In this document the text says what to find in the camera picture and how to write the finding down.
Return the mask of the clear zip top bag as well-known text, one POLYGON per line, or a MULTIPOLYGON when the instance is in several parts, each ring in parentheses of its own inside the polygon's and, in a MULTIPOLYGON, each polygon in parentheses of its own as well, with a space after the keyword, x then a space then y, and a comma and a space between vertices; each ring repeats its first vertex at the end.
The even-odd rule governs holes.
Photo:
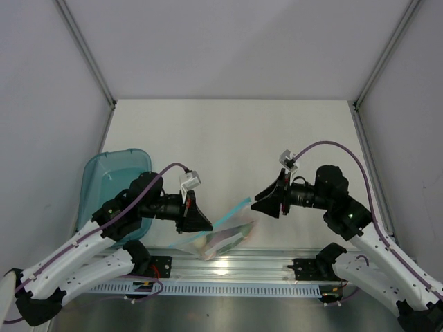
POLYGON ((180 250, 204 261, 227 253, 247 241, 258 224, 260 215, 251 209, 251 205, 250 197, 244 199, 215 222, 212 231, 189 235, 185 239, 170 244, 168 248, 180 250), (207 244, 201 250, 193 246, 193 241, 199 237, 207 238, 207 244))

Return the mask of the white toy egg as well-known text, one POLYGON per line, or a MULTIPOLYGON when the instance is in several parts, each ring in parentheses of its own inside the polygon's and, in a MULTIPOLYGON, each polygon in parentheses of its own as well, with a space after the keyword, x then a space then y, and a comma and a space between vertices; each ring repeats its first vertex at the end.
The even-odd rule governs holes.
POLYGON ((199 237, 193 241, 193 246, 197 250, 203 249, 207 244, 207 238, 206 237, 199 237))

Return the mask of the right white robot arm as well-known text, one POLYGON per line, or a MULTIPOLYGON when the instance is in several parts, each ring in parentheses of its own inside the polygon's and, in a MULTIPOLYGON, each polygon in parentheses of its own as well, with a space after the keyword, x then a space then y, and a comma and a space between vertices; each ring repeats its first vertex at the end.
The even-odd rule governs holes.
POLYGON ((316 255, 316 271, 351 282, 388 308, 404 331, 442 330, 442 283, 422 270, 382 230, 371 212, 348 193, 339 167, 323 165, 314 184, 289 181, 282 170, 255 196, 252 210, 273 218, 288 214, 292 205, 323 210, 328 228, 358 248, 369 262, 331 243, 316 255))

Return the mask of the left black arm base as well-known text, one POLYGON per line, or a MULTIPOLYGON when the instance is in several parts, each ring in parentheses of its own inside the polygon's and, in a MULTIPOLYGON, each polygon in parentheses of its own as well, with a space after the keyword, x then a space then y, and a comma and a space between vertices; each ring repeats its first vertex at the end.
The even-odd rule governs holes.
POLYGON ((172 269, 171 256, 151 256, 148 264, 142 265, 140 268, 134 268, 130 275, 151 277, 155 279, 169 279, 172 269))

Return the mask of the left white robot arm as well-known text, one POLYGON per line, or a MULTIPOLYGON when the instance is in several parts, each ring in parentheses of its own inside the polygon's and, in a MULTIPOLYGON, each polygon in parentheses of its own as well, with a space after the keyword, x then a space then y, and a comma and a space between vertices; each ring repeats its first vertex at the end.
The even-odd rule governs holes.
POLYGON ((141 228, 143 219, 173 221, 178 233, 211 231, 212 223, 196 202, 194 189, 201 183, 198 174, 185 169, 179 183, 178 194, 166 194, 161 174, 140 174, 127 189, 103 203, 55 252, 30 268, 16 269, 15 304, 20 319, 39 326, 78 295, 110 279, 158 277, 151 254, 138 239, 126 241, 100 261, 91 264, 89 260, 141 228))

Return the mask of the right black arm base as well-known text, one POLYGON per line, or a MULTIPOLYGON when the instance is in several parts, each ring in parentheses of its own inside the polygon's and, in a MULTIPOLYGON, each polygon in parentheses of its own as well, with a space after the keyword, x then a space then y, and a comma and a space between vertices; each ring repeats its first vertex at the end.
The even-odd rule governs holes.
POLYGON ((297 281, 338 282, 344 281, 332 269, 332 262, 325 259, 293 259, 287 268, 292 270, 297 281))

